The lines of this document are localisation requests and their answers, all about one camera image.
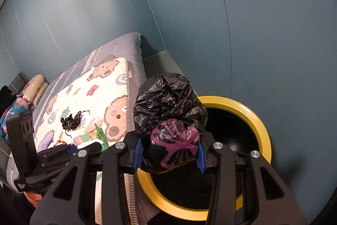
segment gray floor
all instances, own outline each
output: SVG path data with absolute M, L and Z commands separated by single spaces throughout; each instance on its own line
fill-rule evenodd
M 143 63 L 147 78 L 160 73 L 183 74 L 167 51 L 160 52 L 144 59 Z

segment gray bed sheet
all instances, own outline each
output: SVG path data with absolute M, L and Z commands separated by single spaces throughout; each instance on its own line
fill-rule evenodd
M 140 33 L 131 32 L 114 39 L 102 47 L 96 49 L 81 59 L 75 65 L 50 83 L 41 97 L 39 104 L 33 111 L 33 122 L 35 133 L 46 112 L 48 102 L 58 92 L 70 85 L 79 76 L 92 67 L 116 58 L 126 58 L 129 70 L 129 95 L 131 102 L 131 117 L 133 117 L 133 105 L 137 96 L 139 86 L 146 80 L 144 65 L 142 62 L 142 51 L 140 49 Z M 134 130 L 134 120 L 131 119 L 131 130 Z M 8 159 L 6 177 L 8 183 L 14 187 L 13 178 L 16 178 L 15 165 L 12 158 Z

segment blue wall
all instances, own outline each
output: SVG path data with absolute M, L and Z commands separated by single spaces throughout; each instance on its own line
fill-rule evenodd
M 0 28 L 0 88 L 4 85 L 8 86 L 17 76 L 18 71 L 8 54 L 5 43 L 1 35 Z
M 148 39 L 143 58 L 165 49 L 147 0 L 6 0 L 0 26 L 17 69 L 49 81 L 128 32 Z
M 337 185 L 337 0 L 149 2 L 196 92 L 262 119 L 273 165 L 312 221 Z

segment blue floral cloth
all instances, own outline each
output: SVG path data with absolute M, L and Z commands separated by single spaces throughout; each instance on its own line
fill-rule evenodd
M 5 114 L 1 116 L 0 119 L 0 137 L 9 144 L 8 135 L 7 135 L 7 126 L 6 126 L 6 118 L 10 117 L 14 114 L 25 112 L 28 110 L 28 103 L 23 98 L 18 97 L 13 102 L 12 106 L 7 109 Z

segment bear print blanket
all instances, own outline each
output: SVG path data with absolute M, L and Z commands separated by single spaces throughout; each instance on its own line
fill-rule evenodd
M 98 138 L 95 124 L 105 132 L 109 146 L 121 141 L 130 111 L 127 84 L 125 58 L 104 62 L 74 80 L 49 101 L 35 136 L 37 151 L 65 143 L 85 147 Z M 60 119 L 79 111 L 80 125 L 64 130 Z

